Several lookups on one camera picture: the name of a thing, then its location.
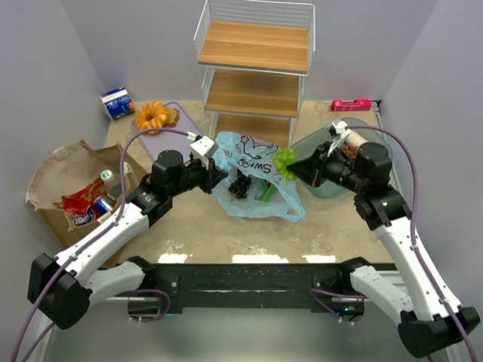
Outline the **green grape bunch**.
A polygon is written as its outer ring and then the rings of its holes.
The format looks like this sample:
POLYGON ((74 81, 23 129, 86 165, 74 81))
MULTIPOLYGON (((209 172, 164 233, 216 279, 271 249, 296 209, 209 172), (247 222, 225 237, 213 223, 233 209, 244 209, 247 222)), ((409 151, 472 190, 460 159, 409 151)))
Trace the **green grape bunch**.
POLYGON ((296 160, 297 153, 290 147, 279 148, 272 154, 272 162, 284 182, 295 181, 297 179, 297 176, 288 170, 288 166, 296 160))

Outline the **white radish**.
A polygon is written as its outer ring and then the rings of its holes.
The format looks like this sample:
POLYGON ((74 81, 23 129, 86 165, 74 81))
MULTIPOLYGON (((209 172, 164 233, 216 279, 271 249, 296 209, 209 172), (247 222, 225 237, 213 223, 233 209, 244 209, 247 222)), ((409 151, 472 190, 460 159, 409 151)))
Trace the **white radish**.
POLYGON ((359 133, 355 132, 354 130, 348 130, 346 132, 345 143, 348 144, 349 146, 358 148, 366 142, 367 140, 359 133))

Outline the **black grape bunch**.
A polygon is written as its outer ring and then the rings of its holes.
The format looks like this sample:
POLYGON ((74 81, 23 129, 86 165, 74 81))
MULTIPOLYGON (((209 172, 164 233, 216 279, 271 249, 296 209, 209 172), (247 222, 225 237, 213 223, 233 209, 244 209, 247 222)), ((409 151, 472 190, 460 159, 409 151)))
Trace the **black grape bunch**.
POLYGON ((249 176, 245 176, 240 170, 237 170, 236 178, 229 186, 232 199, 246 199, 251 183, 252 180, 249 176))

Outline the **light blue plastic bag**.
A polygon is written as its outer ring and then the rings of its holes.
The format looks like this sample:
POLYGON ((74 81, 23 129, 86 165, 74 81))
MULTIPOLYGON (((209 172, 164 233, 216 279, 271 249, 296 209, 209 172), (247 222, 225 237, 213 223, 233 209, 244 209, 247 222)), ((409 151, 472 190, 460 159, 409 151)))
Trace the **light blue plastic bag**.
POLYGON ((228 215, 258 219, 279 217, 289 222, 299 222, 305 217, 296 180, 284 182, 272 162, 272 154, 281 146, 230 131, 220 132, 215 142, 219 146, 214 154, 215 163, 228 173, 228 177, 214 188, 214 196, 228 215), (237 170, 252 180, 246 199, 232 199, 229 192, 237 170), (255 199, 261 193, 262 179, 277 188, 268 202, 255 199))

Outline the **green label water bottle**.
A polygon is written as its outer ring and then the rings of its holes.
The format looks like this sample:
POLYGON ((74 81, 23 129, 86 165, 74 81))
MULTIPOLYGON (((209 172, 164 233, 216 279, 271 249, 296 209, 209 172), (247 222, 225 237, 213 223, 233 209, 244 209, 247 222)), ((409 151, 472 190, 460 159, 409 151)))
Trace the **green label water bottle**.
POLYGON ((103 170, 100 173, 100 178, 103 181, 103 190, 106 196, 117 201, 121 195, 121 180, 111 170, 103 170))

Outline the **red bull can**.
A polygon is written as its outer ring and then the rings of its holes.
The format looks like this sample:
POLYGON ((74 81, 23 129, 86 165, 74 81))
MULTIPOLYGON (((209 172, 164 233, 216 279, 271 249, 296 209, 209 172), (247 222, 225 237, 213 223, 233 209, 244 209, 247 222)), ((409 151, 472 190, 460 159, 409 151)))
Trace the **red bull can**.
POLYGON ((97 197, 94 200, 92 207, 94 209, 97 219, 100 219, 102 216, 111 213, 113 209, 111 200, 105 195, 97 197))

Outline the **red candy bag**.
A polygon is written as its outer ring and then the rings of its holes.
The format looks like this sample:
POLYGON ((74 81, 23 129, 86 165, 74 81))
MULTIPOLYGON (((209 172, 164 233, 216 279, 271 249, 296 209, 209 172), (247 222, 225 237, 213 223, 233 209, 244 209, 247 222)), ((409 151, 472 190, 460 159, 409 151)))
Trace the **red candy bag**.
POLYGON ((95 202, 102 194, 103 185, 102 179, 97 177, 80 191, 62 197, 60 207, 74 222, 75 226, 87 225, 101 216, 95 202))

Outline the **red dragon fruit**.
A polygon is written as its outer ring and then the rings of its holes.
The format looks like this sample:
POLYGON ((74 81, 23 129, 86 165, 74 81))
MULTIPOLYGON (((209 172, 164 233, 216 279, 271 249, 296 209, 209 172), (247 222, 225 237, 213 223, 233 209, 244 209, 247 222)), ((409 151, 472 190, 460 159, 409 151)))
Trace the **red dragon fruit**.
POLYGON ((256 196, 255 199, 257 201, 268 202, 272 194, 277 190, 277 188, 273 183, 265 179, 262 179, 260 181, 260 186, 261 186, 261 193, 258 196, 256 196))

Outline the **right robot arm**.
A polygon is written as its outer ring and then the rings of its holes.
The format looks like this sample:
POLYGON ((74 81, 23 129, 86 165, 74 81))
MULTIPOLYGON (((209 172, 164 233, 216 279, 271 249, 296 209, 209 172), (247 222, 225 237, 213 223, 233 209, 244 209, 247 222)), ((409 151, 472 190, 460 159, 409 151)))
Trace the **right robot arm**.
POLYGON ((411 355, 430 356, 475 329, 478 312, 462 306, 446 286, 412 226, 408 204, 389 183, 392 161, 384 146, 363 143, 350 160, 326 142, 286 169, 311 186, 331 181, 354 192, 358 215, 391 255, 407 291, 394 287, 362 259, 344 263, 349 285, 395 323, 411 355))

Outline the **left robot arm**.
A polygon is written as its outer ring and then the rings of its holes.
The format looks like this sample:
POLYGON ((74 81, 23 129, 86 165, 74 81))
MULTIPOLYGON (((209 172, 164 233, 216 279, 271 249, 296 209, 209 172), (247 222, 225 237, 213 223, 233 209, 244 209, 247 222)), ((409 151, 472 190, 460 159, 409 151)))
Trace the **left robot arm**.
POLYGON ((184 164, 179 152, 162 152, 151 174, 142 178, 105 223, 62 253, 43 253, 32 262, 27 299, 56 327, 66 330, 90 307, 112 296, 157 293, 160 274, 145 259, 134 256, 107 270, 102 264, 161 219, 173 207, 174 197, 195 188, 210 194, 227 175, 210 155, 191 154, 184 164))

